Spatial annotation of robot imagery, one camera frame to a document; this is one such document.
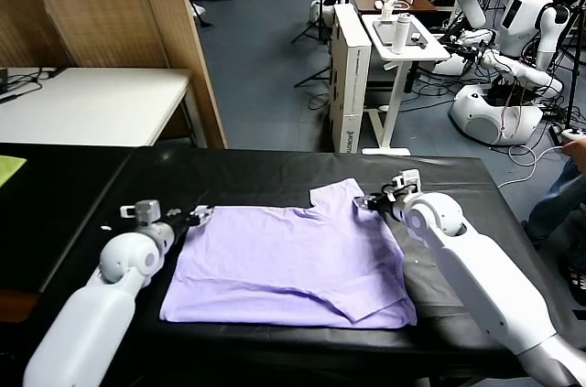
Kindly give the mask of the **person's right hand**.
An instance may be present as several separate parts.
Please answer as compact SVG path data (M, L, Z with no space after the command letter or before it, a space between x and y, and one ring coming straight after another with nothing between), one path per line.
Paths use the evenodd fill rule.
M586 158L586 138L569 141L562 147L562 152L576 164L584 163Z

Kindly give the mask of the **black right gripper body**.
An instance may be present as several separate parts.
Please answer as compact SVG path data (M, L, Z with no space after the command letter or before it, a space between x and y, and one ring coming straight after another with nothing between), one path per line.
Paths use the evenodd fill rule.
M374 197L374 210L380 214L388 213L393 219L404 219L404 197L404 195L377 195Z

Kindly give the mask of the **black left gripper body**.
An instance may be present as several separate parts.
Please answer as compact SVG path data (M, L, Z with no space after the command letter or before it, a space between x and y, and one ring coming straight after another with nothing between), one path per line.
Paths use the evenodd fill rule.
M177 214L167 217L167 225L172 229L174 240L178 241L190 227L197 225L197 216L191 214Z

